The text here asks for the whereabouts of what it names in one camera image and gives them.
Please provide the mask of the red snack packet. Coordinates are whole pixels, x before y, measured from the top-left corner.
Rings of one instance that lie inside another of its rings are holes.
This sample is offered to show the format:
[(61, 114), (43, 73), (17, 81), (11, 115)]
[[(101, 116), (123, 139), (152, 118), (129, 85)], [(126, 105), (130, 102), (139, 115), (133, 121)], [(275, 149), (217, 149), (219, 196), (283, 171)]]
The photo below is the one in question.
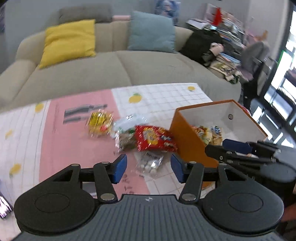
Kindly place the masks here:
[(177, 143), (173, 134), (160, 126), (135, 126), (137, 150), (177, 152)]

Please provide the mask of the orange cardboard box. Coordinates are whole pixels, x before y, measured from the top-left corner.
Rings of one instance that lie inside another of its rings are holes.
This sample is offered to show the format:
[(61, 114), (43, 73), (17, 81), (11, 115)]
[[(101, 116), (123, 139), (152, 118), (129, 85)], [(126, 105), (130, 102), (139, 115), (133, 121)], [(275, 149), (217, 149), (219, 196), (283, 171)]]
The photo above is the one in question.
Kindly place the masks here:
[(234, 100), (223, 100), (177, 108), (171, 122), (179, 156), (185, 161), (195, 161), (207, 168), (216, 168), (218, 161), (207, 157), (206, 145), (193, 131), (193, 126), (218, 126), (222, 137), (240, 142), (257, 142), (267, 139), (267, 134), (257, 122)]

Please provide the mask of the grey office chair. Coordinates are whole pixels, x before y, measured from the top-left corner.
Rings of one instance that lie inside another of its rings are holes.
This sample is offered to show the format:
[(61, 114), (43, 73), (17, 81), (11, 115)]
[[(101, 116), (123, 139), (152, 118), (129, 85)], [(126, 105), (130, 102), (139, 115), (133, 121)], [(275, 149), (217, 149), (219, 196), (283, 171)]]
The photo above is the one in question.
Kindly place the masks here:
[(246, 47), (239, 57), (240, 65), (238, 66), (243, 81), (252, 80), (256, 70), (269, 56), (270, 46), (266, 41), (258, 41)]

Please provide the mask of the white clear snack packet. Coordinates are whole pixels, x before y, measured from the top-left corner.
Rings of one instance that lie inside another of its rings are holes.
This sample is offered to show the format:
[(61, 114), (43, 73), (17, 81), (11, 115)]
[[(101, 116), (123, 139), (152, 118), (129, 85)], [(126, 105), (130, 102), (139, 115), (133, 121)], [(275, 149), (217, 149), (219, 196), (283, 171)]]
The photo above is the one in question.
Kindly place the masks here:
[(135, 127), (146, 125), (148, 119), (142, 114), (130, 114), (113, 123), (111, 137), (115, 140), (115, 147), (119, 153), (136, 148)]

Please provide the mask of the pink rolled blanket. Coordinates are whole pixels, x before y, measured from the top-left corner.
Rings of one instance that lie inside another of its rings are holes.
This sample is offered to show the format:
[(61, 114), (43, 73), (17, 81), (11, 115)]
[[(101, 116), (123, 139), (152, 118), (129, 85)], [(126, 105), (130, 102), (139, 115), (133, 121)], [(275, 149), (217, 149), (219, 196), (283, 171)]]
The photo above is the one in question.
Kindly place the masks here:
[(130, 15), (114, 15), (112, 21), (129, 21)]

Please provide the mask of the pink white checkered tablecloth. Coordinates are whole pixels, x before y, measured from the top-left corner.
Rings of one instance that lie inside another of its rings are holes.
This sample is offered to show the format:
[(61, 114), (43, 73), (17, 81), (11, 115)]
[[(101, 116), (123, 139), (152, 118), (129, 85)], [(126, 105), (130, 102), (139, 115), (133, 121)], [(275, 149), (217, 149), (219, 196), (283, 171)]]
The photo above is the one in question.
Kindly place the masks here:
[(70, 164), (83, 168), (118, 157), (114, 139), (86, 130), (100, 108), (115, 120), (144, 116), (168, 129), (177, 108), (209, 102), (196, 83), (119, 87), (30, 104), (1, 113), (1, 193), (9, 204)]

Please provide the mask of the black backpack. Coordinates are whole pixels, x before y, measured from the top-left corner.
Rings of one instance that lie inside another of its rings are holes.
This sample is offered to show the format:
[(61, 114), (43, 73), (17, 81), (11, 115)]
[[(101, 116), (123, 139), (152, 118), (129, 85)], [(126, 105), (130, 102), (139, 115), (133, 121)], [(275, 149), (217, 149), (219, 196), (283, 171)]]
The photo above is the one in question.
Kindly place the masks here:
[(208, 68), (224, 51), (222, 38), (216, 30), (197, 30), (189, 37), (180, 53)]

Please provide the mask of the stack of books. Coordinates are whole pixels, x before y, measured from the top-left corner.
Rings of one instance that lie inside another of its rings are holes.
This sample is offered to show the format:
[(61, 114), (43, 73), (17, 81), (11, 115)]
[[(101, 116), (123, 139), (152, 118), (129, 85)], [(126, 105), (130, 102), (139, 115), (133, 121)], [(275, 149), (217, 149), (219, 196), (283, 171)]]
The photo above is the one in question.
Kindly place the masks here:
[(225, 53), (220, 53), (217, 57), (216, 57), (216, 60), (225, 64), (225, 65), (228, 65), (230, 67), (237, 67), (237, 66), (240, 66), (241, 65), (241, 62)]

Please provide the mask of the orange stick snack packet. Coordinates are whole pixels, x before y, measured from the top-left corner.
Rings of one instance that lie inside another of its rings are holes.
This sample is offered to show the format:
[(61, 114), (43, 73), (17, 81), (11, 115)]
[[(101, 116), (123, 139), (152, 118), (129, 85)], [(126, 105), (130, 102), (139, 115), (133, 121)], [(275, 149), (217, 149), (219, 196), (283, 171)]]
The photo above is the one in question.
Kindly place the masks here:
[(222, 129), (218, 126), (192, 126), (193, 131), (205, 145), (221, 146)]

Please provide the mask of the beige fabric sofa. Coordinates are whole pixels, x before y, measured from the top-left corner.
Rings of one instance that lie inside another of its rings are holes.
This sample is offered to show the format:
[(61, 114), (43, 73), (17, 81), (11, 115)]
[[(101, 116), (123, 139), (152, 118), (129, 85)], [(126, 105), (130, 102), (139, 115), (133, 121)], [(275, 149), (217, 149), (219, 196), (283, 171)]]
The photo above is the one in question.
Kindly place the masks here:
[(96, 24), (96, 55), (39, 68), (45, 33), (22, 40), (16, 58), (1, 73), (1, 111), (62, 96), (145, 84), (199, 85), (213, 101), (238, 100), (239, 83), (218, 78), (201, 64), (182, 55), (192, 31), (175, 28), (175, 53), (129, 51), (127, 21)]

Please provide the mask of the smartphone on stand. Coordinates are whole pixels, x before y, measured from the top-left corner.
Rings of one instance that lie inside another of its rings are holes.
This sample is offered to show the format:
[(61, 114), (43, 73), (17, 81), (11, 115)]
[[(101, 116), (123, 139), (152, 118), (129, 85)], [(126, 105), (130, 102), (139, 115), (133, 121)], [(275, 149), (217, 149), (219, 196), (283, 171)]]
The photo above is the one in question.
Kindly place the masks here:
[(7, 199), (0, 193), (0, 217), (5, 219), (11, 212), (13, 212), (13, 207), (7, 201)]

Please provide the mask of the anime print pillow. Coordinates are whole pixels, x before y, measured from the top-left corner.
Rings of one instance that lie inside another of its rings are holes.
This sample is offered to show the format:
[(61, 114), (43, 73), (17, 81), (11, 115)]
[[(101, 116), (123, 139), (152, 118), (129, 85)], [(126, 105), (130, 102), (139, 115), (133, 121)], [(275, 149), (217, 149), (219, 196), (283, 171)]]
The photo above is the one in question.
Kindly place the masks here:
[(154, 14), (172, 19), (173, 24), (177, 26), (179, 22), (180, 5), (180, 1), (174, 0), (154, 1)]

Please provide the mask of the grey fuzzy cushion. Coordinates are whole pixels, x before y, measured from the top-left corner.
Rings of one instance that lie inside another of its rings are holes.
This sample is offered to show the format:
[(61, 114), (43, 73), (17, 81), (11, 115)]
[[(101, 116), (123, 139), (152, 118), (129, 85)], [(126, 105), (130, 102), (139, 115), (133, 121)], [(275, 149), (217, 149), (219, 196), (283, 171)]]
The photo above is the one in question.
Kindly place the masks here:
[(113, 10), (110, 4), (83, 4), (81, 6), (64, 7), (59, 10), (59, 24), (95, 20), (95, 23), (110, 23)]

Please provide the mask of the yellow waffle snack packet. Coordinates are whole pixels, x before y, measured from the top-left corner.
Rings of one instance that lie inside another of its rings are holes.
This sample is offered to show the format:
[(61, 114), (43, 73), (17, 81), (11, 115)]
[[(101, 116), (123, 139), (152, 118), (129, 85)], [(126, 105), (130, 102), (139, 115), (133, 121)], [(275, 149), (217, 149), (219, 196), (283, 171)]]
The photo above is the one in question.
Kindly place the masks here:
[(99, 109), (91, 113), (85, 128), (91, 137), (108, 135), (113, 125), (113, 113)]

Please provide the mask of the cluttered desk shelf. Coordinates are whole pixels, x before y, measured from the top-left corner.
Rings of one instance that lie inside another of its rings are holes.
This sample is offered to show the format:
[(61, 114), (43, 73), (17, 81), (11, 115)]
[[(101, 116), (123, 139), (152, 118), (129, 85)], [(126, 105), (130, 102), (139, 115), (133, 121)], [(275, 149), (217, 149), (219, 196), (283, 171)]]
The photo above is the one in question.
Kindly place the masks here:
[[(218, 9), (220, 9), (221, 21), (214, 25)], [(235, 47), (244, 48), (245, 39), (244, 24), (234, 15), (212, 4), (206, 4), (203, 18), (191, 18), (186, 21), (187, 26), (192, 30), (216, 30), (220, 36)]]

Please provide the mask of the yellow cushion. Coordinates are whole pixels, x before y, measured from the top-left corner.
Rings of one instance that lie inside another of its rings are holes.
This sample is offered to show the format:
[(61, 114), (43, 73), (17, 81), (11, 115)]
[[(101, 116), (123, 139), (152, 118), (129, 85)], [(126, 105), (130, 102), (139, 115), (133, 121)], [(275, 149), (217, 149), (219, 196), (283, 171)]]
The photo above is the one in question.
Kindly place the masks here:
[(49, 27), (45, 31), (44, 51), (39, 68), (78, 58), (94, 57), (95, 40), (95, 20), (81, 20)]

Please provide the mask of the light blue cushion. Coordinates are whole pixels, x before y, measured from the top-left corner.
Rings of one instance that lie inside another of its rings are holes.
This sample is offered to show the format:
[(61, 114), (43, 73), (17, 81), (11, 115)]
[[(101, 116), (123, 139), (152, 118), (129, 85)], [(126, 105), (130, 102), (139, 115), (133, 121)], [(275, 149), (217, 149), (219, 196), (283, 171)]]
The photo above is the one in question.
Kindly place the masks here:
[(176, 30), (166, 16), (133, 11), (128, 27), (128, 50), (175, 52)]

